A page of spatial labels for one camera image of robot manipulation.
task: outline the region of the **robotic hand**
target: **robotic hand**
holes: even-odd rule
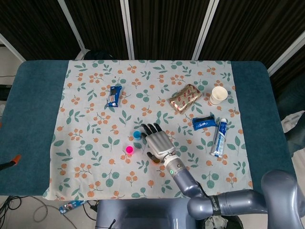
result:
[[[261,182],[264,195],[246,189],[208,196],[175,155],[174,145],[160,126],[154,123],[142,127],[146,131],[142,137],[152,154],[164,161],[181,192],[191,198],[187,208],[193,218],[268,213],[269,229],[303,229],[300,218],[305,215],[305,197],[292,175],[281,170],[266,173]]]

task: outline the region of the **orange berry pattern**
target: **orange berry pattern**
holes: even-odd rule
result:
[[[51,200],[180,198],[165,166],[146,155],[133,133],[159,123],[208,195],[252,188],[232,68],[227,61],[71,61],[65,76],[50,149]],[[184,114],[167,102],[192,84],[203,94]],[[118,107],[107,107],[112,86],[122,86]],[[228,98],[209,103],[223,86]],[[210,155],[217,127],[194,131],[193,119],[228,121],[223,157]],[[126,153],[133,146],[134,154]]]

